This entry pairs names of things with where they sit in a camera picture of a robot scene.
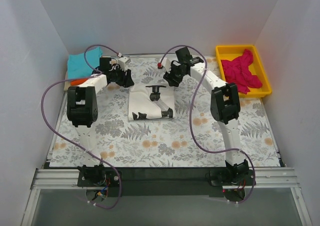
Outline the white t shirt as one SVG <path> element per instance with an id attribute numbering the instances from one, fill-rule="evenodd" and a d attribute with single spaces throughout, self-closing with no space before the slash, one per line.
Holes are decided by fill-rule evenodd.
<path id="1" fill-rule="evenodd" d="M 175 93 L 168 85 L 135 85 L 130 89 L 128 120 L 173 119 Z"/>

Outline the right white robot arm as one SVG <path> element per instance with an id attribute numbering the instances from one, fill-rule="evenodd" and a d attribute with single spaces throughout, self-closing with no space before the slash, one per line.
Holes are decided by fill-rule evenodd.
<path id="1" fill-rule="evenodd" d="M 163 78 L 171 87 L 178 87 L 184 76 L 190 76 L 197 80 L 195 93 L 200 86 L 204 86 L 210 93 L 210 113 L 221 129 L 224 149 L 220 151 L 205 149 L 192 133 L 193 141 L 206 153 L 225 154 L 226 179 L 229 183 L 236 185 L 244 182 L 254 166 L 250 157 L 240 148 L 238 118 L 241 106 L 236 84 L 227 83 L 216 76 L 208 68 L 208 62 L 203 54 L 193 57 L 190 53 L 191 46 L 178 45 L 174 49 L 177 62 L 170 61 L 166 55 L 163 55 L 157 67 L 165 70 Z"/>

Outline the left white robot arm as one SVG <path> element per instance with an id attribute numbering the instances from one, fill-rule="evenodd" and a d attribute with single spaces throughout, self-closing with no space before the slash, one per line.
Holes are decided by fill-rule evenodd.
<path id="1" fill-rule="evenodd" d="M 67 90 L 67 118 L 75 127 L 79 144 L 86 154 L 83 166 L 78 170 L 83 179 L 100 186 L 106 181 L 103 163 L 97 159 L 100 155 L 95 134 L 95 122 L 98 119 L 97 93 L 110 83 L 128 88 L 134 85 L 131 70 L 128 68 L 130 58 L 118 59 L 101 57 L 99 66 L 94 68 L 89 79 Z"/>

